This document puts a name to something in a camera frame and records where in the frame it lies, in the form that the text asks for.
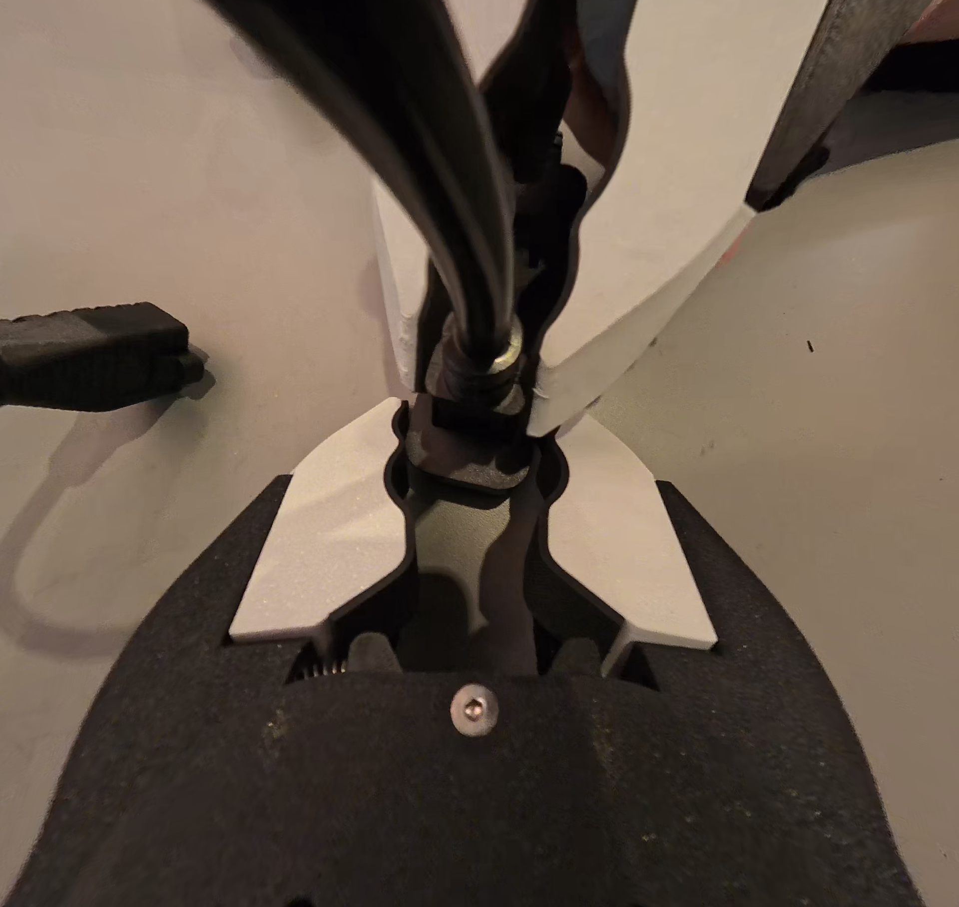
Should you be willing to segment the black power strip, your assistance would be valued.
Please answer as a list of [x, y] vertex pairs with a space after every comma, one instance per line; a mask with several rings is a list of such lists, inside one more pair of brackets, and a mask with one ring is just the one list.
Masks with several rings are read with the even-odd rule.
[[425, 302], [415, 328], [416, 399], [406, 433], [406, 454], [415, 469], [447, 483], [490, 494], [508, 492], [527, 476], [535, 460], [534, 442], [526, 433], [535, 376], [547, 328], [571, 290], [575, 269], [570, 265], [570, 237], [586, 200], [587, 184], [581, 171], [559, 161], [538, 181], [518, 189], [513, 222], [512, 318], [517, 316], [523, 327], [522, 385], [526, 409], [519, 431], [504, 441], [451, 433], [431, 422], [426, 371], [444, 321], [449, 313], [455, 313], [436, 268], [428, 266]]

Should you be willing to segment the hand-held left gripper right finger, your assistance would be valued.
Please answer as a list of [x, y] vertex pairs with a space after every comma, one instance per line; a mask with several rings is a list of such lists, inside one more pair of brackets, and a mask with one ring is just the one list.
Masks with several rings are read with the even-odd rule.
[[653, 474], [608, 428], [580, 414], [542, 439], [543, 504], [530, 542], [537, 668], [569, 640], [628, 675], [639, 645], [712, 650], [716, 630]]

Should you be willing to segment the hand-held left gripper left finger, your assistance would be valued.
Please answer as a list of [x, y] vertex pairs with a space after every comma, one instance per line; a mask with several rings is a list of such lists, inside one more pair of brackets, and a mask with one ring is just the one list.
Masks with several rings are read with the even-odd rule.
[[304, 638], [328, 661], [344, 659], [362, 634], [397, 642], [417, 607], [410, 413], [390, 397], [297, 465], [230, 624], [232, 641]]

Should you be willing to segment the person's right hand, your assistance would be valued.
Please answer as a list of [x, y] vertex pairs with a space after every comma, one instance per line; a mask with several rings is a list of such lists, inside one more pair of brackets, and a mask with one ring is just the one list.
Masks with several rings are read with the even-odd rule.
[[563, 118], [586, 154], [609, 168], [617, 146], [617, 115], [593, 78], [581, 47], [570, 49], [568, 63], [571, 86]]

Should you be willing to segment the black power plug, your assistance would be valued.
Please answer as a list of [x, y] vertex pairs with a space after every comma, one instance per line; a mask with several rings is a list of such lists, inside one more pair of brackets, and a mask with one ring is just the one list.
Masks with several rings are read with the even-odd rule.
[[469, 357], [457, 331], [456, 317], [449, 313], [425, 377], [431, 422], [476, 439], [507, 440], [519, 431], [526, 409], [521, 321], [512, 318], [506, 346], [492, 360]]

